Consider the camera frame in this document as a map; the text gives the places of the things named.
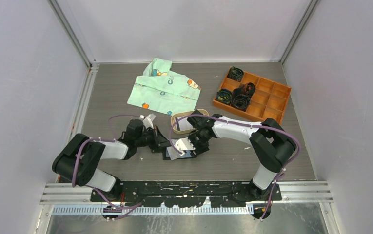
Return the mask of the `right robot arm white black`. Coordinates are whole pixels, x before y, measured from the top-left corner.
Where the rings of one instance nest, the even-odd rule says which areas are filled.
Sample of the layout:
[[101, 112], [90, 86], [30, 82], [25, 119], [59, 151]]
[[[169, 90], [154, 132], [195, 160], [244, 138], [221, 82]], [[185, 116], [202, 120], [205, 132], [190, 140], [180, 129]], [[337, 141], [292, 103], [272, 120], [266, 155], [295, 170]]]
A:
[[250, 123], [218, 114], [208, 117], [193, 113], [187, 121], [194, 128], [188, 140], [195, 156], [209, 150], [212, 138], [227, 138], [252, 146], [260, 166], [248, 185], [248, 192], [256, 200], [263, 200], [269, 194], [272, 182], [299, 149], [296, 141], [272, 118]]

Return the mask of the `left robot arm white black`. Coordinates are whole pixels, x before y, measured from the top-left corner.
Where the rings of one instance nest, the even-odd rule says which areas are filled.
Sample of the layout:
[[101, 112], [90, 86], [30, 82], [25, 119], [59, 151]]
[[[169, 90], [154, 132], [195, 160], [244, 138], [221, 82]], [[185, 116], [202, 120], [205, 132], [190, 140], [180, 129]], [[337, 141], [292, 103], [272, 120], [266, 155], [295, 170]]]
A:
[[122, 194], [121, 180], [99, 169], [99, 162], [128, 160], [140, 147], [162, 153], [170, 145], [150, 118], [132, 119], [118, 139], [102, 140], [76, 134], [53, 161], [52, 171], [74, 186], [98, 189], [109, 201], [116, 201]]

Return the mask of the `black leather card holder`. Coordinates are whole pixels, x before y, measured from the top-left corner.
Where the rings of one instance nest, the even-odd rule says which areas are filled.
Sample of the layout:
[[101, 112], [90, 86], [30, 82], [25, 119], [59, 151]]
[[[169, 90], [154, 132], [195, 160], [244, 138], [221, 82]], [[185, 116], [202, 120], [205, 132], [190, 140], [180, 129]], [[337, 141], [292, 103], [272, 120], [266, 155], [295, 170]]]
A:
[[184, 155], [180, 155], [176, 152], [173, 147], [167, 147], [166, 150], [162, 153], [163, 160], [176, 160], [176, 159], [190, 159], [196, 158], [197, 156], [192, 151], [185, 151]]

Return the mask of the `green cartoon print cloth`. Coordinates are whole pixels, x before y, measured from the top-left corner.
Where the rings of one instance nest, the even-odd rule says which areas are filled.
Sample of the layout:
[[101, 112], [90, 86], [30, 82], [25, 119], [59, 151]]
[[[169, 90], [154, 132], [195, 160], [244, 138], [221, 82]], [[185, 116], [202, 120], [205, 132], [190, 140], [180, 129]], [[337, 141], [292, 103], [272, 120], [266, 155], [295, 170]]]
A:
[[127, 103], [170, 116], [194, 110], [201, 86], [171, 67], [171, 61], [154, 58], [136, 77]]

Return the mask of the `white striped card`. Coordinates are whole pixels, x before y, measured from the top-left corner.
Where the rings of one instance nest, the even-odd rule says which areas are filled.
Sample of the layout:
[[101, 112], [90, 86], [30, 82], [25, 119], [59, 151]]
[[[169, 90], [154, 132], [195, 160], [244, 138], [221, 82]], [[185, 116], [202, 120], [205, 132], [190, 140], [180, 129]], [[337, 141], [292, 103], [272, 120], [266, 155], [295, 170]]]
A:
[[187, 121], [187, 119], [182, 119], [176, 124], [176, 129], [178, 131], [189, 131], [193, 129], [193, 126]]

